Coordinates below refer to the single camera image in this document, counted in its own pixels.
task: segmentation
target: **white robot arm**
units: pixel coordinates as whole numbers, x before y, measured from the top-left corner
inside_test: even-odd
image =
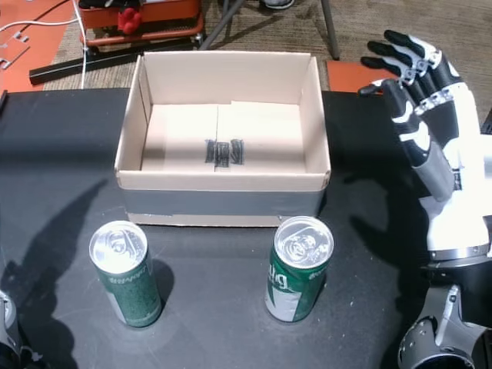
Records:
[[[361,59],[398,79],[373,82],[359,93],[382,91],[412,168],[428,190],[425,267],[430,288],[417,322],[401,342],[401,369],[474,367],[471,352],[486,327],[492,288],[492,139],[480,135],[473,94],[441,50],[413,36],[386,31],[389,45],[369,42],[382,58]],[[452,114],[435,114],[439,109]]]

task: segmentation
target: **black fingertip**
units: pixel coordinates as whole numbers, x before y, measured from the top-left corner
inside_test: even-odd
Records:
[[[386,38],[392,44],[399,46],[409,46],[409,44],[411,44],[411,41],[407,35],[404,35],[400,32],[391,31],[390,29],[384,31],[384,38]]]
[[[369,41],[367,43],[367,48],[372,51],[374,54],[378,54],[381,56],[392,56],[393,53],[390,50],[389,45],[381,44],[376,41]]]
[[[381,69],[384,68],[384,65],[381,64],[382,60],[379,58],[373,58],[371,56],[363,56],[361,58],[362,65],[365,65],[371,69]]]
[[[357,91],[357,94],[361,97],[364,97],[364,96],[376,94],[380,91],[381,91],[380,86],[368,85],[368,86],[364,86],[363,88],[359,88],[359,91]]]

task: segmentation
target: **carpet floor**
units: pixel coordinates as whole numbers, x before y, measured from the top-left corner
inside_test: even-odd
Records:
[[[492,107],[492,2],[490,0],[331,0],[341,60],[357,62],[369,55],[367,41],[381,40],[387,28],[411,33],[444,50],[475,94],[481,121]],[[221,17],[217,0],[204,0],[206,29]],[[81,54],[77,24],[68,26],[55,62]],[[247,0],[214,49],[310,52],[318,59],[321,87],[328,89],[327,31],[321,3],[297,0],[292,8],[270,12]],[[86,88],[128,87],[134,65],[127,64],[86,76]],[[45,89],[77,88],[80,75],[47,83]]]

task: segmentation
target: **open cardboard box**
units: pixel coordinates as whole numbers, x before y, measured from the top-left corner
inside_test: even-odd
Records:
[[[131,221],[278,226],[317,215],[330,170],[309,54],[138,59],[115,161]]]

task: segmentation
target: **pull tab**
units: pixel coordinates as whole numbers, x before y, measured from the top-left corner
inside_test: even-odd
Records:
[[[130,254],[132,257],[137,254],[137,250],[125,231],[114,231],[106,236],[106,248],[116,255]]]

